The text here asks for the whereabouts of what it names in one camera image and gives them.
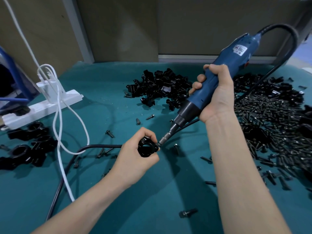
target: beige wall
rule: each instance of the beige wall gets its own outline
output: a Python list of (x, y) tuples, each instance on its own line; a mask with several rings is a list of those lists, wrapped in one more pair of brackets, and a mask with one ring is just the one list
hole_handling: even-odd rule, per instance
[[(273, 23), (295, 26), (310, 1), (156, 0), (160, 54), (219, 55), (240, 35)], [(276, 56), (283, 30), (263, 36), (256, 56)]]
[[(8, 0), (39, 64), (58, 75), (83, 60), (62, 0)], [(4, 2), (0, 0), (0, 45), (38, 82), (37, 67)]]
[(96, 62), (158, 61), (155, 0), (77, 0)]

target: hand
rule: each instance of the hand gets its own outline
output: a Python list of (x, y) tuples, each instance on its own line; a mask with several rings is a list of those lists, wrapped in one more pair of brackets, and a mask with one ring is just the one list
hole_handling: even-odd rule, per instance
[[(204, 65), (204, 70), (210, 70), (213, 74), (218, 74), (219, 85), (213, 93), (211, 102), (202, 110), (199, 119), (206, 123), (213, 117), (234, 111), (234, 84), (226, 65)], [(197, 76), (198, 82), (194, 82), (189, 94), (194, 93), (202, 87), (202, 82), (206, 80), (204, 74)]]
[(149, 157), (141, 157), (138, 153), (138, 143), (144, 136), (150, 137), (154, 143), (157, 143), (155, 133), (141, 127), (133, 137), (123, 144), (117, 160), (109, 172), (117, 176), (125, 188), (135, 184), (150, 167), (159, 161), (157, 153), (153, 153)]

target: teal table surface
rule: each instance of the teal table surface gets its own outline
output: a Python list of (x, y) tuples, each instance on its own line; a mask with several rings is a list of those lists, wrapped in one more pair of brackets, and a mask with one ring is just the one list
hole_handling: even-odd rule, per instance
[[(99, 63), (77, 64), (61, 76), (66, 91), (76, 89), (84, 95), (81, 102), (72, 108), (85, 122), (91, 144), (122, 144), (141, 126), (156, 133), (160, 139), (170, 127), (177, 109), (171, 112), (166, 99), (155, 100), (156, 105), (148, 108), (140, 98), (124, 98), (126, 85), (133, 79), (141, 79), (144, 70), (166, 70), (188, 76), (195, 81), (202, 73), (202, 64), (167, 63)], [(250, 65), (242, 73), (266, 73), (270, 66)], [(303, 70), (283, 66), (273, 76), (292, 77), (294, 88), (307, 86), (306, 104), (312, 105), (312, 76)], [(34, 103), (42, 101), (39, 96)], [(68, 109), (63, 111), (64, 145), (75, 152), (86, 145), (86, 137), (79, 120)], [(151, 114), (155, 117), (146, 121)], [(54, 114), (42, 118), (46, 126), (52, 125)], [(136, 125), (139, 118), (142, 124)], [(105, 135), (111, 130), (115, 138)], [(6, 133), (0, 134), (1, 144), (10, 148), (19, 144), (30, 144), (17, 139), (9, 140)], [(173, 145), (177, 143), (180, 155), (177, 157)], [(109, 156), (96, 159), (100, 149), (87, 150), (82, 155), (80, 167), (71, 169), (68, 181), (77, 198), (108, 172), (115, 162), (119, 149)], [(210, 157), (209, 143), (202, 122), (174, 135), (158, 153), (160, 161), (142, 179), (121, 194), (104, 212), (91, 233), (223, 233), (217, 200), (217, 190), (205, 185), (204, 181), (215, 181), (213, 165), (200, 159)], [(72, 155), (61, 152), (64, 165)], [(0, 156), (8, 156), (0, 150)], [(20, 165), (13, 171), (0, 171), (0, 233), (29, 233), (44, 223), (51, 201), (60, 181), (56, 154), (48, 155), (40, 168)], [(312, 193), (305, 186), (308, 181), (288, 182), (292, 191), (284, 191), (278, 183), (269, 188), (291, 231), (296, 234), (311, 233)], [(68, 194), (63, 190), (56, 212), (70, 204)], [(198, 213), (189, 219), (181, 219), (182, 210), (197, 208)]]

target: electric screwdriver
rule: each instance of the electric screwdriver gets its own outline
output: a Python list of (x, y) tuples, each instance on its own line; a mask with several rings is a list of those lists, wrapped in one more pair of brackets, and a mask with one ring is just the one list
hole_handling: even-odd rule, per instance
[[(256, 35), (246, 33), (240, 36), (221, 51), (213, 64), (227, 65), (230, 75), (233, 78), (240, 69), (248, 65), (250, 57), (259, 46), (260, 39), (261, 33), (257, 33)], [(162, 146), (179, 127), (184, 126), (187, 122), (199, 116), (203, 108), (210, 103), (219, 80), (218, 76), (213, 74), (209, 69), (206, 70), (205, 76), (206, 80), (202, 83), (202, 88), (196, 90), (185, 100), (178, 110), (178, 115), (174, 119), (169, 132), (158, 142), (158, 146)]]

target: finger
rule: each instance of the finger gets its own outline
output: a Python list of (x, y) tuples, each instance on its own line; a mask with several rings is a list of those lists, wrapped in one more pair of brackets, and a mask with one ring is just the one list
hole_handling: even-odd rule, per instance
[(157, 143), (157, 139), (156, 139), (156, 135), (153, 131), (148, 130), (144, 127), (141, 127), (141, 129), (139, 129), (137, 131), (137, 133), (134, 134), (134, 136), (131, 137), (130, 141), (135, 142), (135, 143), (139, 143), (139, 141), (144, 137), (147, 136), (149, 138), (151, 138), (151, 140), (154, 143)]
[(196, 90), (196, 89), (191, 88), (191, 89), (189, 90), (189, 95), (191, 95), (192, 93), (194, 93), (194, 92), (195, 92), (195, 90)]
[(204, 74), (200, 74), (199, 76), (197, 76), (197, 81), (202, 83), (206, 80), (206, 76)]
[(196, 90), (199, 90), (200, 88), (202, 87), (202, 84), (195, 81), (193, 84), (192, 84), (192, 88), (193, 89), (196, 89)]
[(209, 65), (209, 70), (213, 74), (218, 75), (219, 79), (219, 85), (227, 85), (227, 86), (232, 86), (233, 85), (233, 80), (231, 78), (229, 69), (226, 65), (214, 65), (210, 64)]
[(159, 156), (157, 153), (153, 153), (149, 157), (144, 158), (144, 159), (146, 159), (145, 161), (148, 164), (148, 168), (150, 168), (151, 166), (155, 165), (159, 161)]

